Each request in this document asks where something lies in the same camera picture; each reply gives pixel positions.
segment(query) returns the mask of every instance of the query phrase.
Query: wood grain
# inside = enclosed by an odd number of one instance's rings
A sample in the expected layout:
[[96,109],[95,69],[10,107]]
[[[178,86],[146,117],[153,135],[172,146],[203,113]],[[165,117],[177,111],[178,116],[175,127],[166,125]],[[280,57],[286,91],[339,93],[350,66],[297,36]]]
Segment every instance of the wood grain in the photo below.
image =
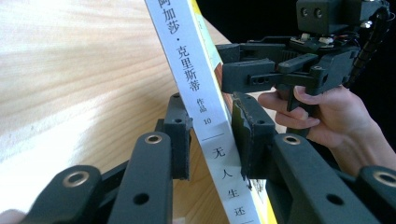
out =
[[[177,92],[143,0],[2,1],[0,37],[0,213],[69,166],[128,160]],[[195,138],[174,217],[227,223]]]

